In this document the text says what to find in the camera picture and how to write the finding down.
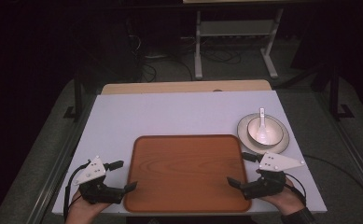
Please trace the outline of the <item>brown wooden tray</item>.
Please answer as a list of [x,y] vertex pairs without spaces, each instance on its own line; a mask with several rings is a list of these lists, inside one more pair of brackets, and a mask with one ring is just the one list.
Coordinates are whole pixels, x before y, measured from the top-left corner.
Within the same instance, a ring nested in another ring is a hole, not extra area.
[[242,150],[230,134],[141,136],[128,181],[136,189],[124,206],[132,213],[243,213],[251,202],[228,184],[246,182]]

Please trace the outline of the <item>black metal stand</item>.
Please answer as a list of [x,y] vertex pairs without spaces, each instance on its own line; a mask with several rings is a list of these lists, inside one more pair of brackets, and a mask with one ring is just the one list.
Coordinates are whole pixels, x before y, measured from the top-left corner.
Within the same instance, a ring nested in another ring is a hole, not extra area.
[[73,119],[77,122],[82,113],[82,84],[81,73],[77,70],[74,74],[74,104],[68,106],[63,117],[65,119]]
[[333,66],[331,69],[330,80],[329,80],[328,108],[331,116],[337,121],[339,121],[340,119],[348,119],[354,117],[354,114],[347,105],[339,104],[339,87],[340,87],[339,69],[337,66]]

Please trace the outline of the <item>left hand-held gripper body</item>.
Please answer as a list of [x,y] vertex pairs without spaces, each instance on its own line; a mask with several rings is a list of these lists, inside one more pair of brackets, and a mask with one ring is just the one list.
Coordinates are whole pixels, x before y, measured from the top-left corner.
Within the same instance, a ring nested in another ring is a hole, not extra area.
[[85,201],[89,203],[121,203],[124,189],[108,187],[105,184],[108,171],[104,168],[101,158],[96,156],[77,177],[74,184],[78,186]]

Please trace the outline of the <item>white plate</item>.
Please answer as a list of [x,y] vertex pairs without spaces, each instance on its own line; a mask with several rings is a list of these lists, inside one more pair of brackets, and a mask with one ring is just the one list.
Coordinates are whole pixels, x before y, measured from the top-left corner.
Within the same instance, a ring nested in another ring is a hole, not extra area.
[[259,117],[259,113],[247,115],[239,121],[238,127],[237,127],[237,133],[238,133],[238,137],[241,140],[241,142],[243,143],[243,145],[245,147],[247,147],[249,150],[256,152],[258,154],[264,154],[266,152],[281,153],[281,152],[285,151],[289,144],[288,129],[280,120],[274,118],[273,116],[266,115],[265,118],[274,119],[282,127],[283,132],[284,132],[284,137],[283,137],[283,140],[279,144],[277,144],[273,147],[258,146],[248,137],[247,124],[251,119],[257,118],[257,117]]

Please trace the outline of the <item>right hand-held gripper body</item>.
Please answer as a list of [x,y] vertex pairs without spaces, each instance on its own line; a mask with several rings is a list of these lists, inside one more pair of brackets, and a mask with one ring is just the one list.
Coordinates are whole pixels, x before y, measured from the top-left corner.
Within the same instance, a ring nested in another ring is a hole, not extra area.
[[241,185],[241,192],[247,200],[280,193],[286,186],[285,170],[305,165],[299,161],[280,154],[266,152],[258,161],[258,172],[261,177],[254,182]]

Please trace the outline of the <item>white metal desk frame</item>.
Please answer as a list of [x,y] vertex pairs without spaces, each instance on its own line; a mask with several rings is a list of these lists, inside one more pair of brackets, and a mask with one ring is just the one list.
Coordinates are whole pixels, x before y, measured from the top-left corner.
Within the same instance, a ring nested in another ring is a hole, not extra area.
[[273,42],[284,10],[279,8],[272,20],[254,21],[203,21],[201,12],[197,12],[195,32],[194,73],[198,80],[202,80],[201,38],[214,36],[267,36],[268,42],[265,48],[260,50],[262,59],[266,65],[270,78],[277,79],[278,74],[271,58]]

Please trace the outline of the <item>person's left hand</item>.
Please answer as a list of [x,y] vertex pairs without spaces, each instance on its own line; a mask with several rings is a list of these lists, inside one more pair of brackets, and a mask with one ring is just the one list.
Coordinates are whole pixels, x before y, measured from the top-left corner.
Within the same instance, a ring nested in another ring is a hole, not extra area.
[[85,201],[78,190],[73,195],[73,204],[69,206],[68,216],[64,224],[91,224],[93,220],[100,215],[110,203],[91,204]]

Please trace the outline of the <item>white ceramic spoon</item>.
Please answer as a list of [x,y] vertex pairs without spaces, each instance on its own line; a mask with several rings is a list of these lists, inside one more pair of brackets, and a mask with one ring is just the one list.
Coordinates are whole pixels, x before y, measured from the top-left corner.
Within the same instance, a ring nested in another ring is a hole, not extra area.
[[270,140],[266,130],[266,123],[265,123],[265,109],[261,107],[259,109],[259,126],[258,132],[256,136],[257,141],[262,145],[268,145]]

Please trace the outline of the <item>white bowl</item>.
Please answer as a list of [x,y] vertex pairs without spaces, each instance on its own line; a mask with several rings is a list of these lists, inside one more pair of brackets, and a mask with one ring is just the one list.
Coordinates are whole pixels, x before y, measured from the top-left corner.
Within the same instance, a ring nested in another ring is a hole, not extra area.
[[280,124],[274,119],[261,117],[251,119],[247,124],[248,137],[258,146],[273,147],[279,144],[284,137]]

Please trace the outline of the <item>person's right hand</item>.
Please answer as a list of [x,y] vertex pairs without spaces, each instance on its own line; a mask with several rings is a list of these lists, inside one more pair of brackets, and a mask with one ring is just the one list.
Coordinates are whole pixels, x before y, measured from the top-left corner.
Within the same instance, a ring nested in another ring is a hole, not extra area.
[[284,188],[275,195],[261,197],[261,200],[274,205],[283,216],[294,214],[305,208],[298,195],[289,188]]

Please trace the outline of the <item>light wooden table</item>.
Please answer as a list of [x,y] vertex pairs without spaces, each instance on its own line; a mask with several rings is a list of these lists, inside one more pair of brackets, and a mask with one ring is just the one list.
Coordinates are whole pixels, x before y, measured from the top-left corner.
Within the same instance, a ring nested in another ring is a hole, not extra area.
[[108,94],[144,94],[171,92],[212,92],[212,91],[270,91],[270,83],[257,80],[215,80],[155,83],[106,84],[101,92]]

